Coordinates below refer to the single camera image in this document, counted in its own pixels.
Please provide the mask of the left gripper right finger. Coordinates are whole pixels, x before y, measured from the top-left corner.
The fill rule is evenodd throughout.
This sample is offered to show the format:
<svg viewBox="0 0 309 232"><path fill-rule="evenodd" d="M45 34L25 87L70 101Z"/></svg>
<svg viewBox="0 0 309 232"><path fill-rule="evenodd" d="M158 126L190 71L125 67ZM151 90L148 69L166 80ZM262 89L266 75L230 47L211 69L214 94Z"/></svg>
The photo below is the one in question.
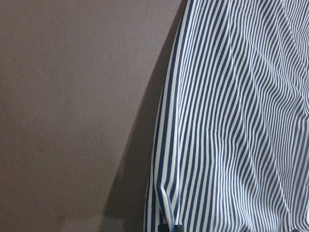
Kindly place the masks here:
<svg viewBox="0 0 309 232"><path fill-rule="evenodd" d="M183 232L183 225L174 225L173 232Z"/></svg>

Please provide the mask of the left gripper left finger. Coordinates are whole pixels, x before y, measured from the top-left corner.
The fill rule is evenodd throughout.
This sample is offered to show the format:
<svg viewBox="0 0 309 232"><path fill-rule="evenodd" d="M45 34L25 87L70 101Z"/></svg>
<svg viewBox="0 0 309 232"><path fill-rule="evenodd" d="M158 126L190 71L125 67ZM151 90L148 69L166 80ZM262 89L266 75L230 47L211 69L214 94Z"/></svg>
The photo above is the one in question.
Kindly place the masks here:
<svg viewBox="0 0 309 232"><path fill-rule="evenodd" d="M160 225L158 225L158 232L169 232L168 224L160 224Z"/></svg>

